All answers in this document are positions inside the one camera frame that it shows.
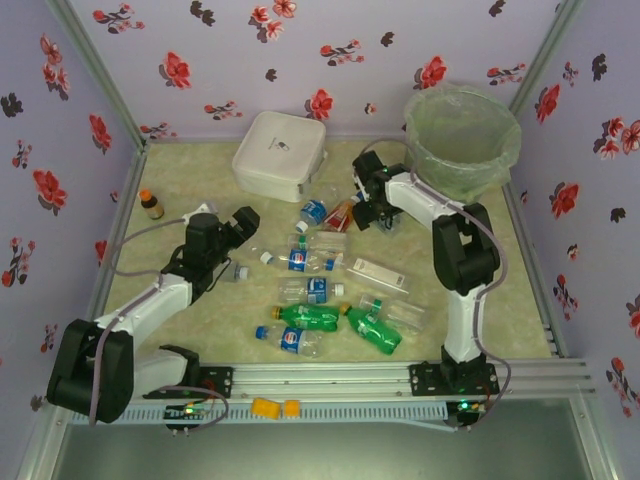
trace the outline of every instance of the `yellow block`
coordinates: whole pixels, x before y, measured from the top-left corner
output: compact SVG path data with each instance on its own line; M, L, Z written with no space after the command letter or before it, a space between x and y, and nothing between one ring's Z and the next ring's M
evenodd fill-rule
M299 417L300 416L300 400L286 400L284 402L284 416Z
M280 417L280 404L264 398L255 398L251 405L251 413L277 420Z

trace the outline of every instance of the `white bottle cap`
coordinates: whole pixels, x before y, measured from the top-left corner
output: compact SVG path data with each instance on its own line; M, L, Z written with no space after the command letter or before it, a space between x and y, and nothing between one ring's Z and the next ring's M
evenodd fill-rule
M269 265L271 262L273 262L273 255L271 255L269 252L264 252L262 255L260 255L260 261L265 265Z
M296 230L299 231L300 233L306 232L308 228L309 228L309 225L307 225L307 223L303 222L302 220L296 223Z
M341 297L344 295L344 283L334 283L333 284L333 293L336 297Z
M249 278L249 267L240 267L238 269L238 278L240 280L246 280Z

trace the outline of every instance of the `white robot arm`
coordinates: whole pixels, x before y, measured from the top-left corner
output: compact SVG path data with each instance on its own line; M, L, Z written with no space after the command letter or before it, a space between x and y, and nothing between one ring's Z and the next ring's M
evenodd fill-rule
M486 378L491 375L487 375L486 358L474 338L476 322L481 342L484 296L478 301L477 319L474 309L478 294L491 283L500 266L499 255L486 235L456 212L464 209L490 229L486 210L480 204L464 206L452 200L437 201L419 188L421 180L412 178L404 165L385 167L373 151L360 155L353 166L354 182L364 196L364 202L353 209L360 229L373 221L392 219L406 212L432 231L436 274L449 290L441 380L456 392L470 385L475 389L479 380L486 385ZM460 234L470 236L470 242L463 245Z
M132 397L166 385L195 386L191 383L197 354L173 346L161 347L147 358L138 358L136 352L167 319L215 286L229 264L229 251L256 232L260 217L242 207L223 224L213 208L203 204L182 218L187 225L185 243L173 252L154 284L113 312L92 322L75 320L65 329L47 388L50 403L89 414L98 371L96 419L110 423ZM106 340L99 355L102 336Z

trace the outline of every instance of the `pepsi label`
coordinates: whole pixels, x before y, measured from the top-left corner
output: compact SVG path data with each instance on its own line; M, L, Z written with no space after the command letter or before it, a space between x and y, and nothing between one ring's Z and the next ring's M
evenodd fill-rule
M304 272L307 264L307 252L305 250L293 249L289 253L289 270Z
M326 278L310 278L307 280L307 301L309 303L327 303Z
M320 225L324 217L327 216L327 209L317 200L309 200L307 204L302 207L302 211L313 218L316 225Z
M299 328L287 327L282 332L282 339L280 340L280 348L287 352L298 353L298 347L300 346L300 337L302 336L302 330Z

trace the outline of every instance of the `trash bin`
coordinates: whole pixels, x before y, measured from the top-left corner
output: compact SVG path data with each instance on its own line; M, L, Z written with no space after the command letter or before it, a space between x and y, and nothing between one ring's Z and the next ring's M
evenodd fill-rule
M473 87L440 84L414 94L404 110L405 163L453 200L473 203L504 185L520 154L522 131L509 109Z

